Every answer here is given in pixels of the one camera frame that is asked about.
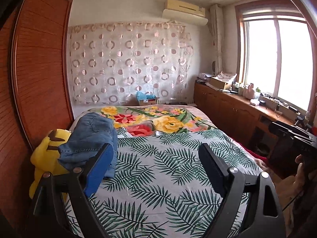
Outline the person's right hand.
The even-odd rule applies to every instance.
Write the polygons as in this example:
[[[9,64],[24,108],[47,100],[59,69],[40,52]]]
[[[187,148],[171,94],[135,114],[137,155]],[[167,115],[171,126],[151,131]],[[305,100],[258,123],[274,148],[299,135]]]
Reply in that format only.
[[[295,162],[298,164],[298,168],[292,187],[293,194],[297,196],[301,194],[306,180],[304,157],[302,155],[298,155],[295,159]]]

